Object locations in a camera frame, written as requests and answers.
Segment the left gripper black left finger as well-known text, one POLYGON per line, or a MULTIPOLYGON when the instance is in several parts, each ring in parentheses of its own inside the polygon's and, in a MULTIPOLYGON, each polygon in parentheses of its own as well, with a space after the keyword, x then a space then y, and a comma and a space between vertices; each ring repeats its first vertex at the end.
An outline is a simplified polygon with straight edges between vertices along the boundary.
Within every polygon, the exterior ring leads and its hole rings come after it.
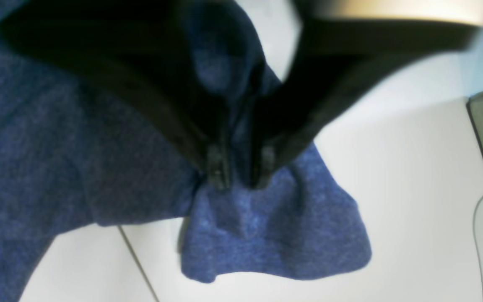
POLYGON ((199 80, 193 0, 31 0, 0 23, 12 48, 123 99, 217 189, 230 187, 228 109, 199 80))

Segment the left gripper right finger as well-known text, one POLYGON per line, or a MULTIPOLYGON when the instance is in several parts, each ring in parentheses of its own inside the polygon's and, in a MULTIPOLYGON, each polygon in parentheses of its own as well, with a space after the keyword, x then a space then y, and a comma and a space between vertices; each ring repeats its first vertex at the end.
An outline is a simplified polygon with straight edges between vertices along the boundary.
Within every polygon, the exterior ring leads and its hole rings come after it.
POLYGON ((267 187, 318 132, 396 71, 465 50, 483 0, 295 0, 299 42, 282 86, 253 113, 251 186, 267 187))

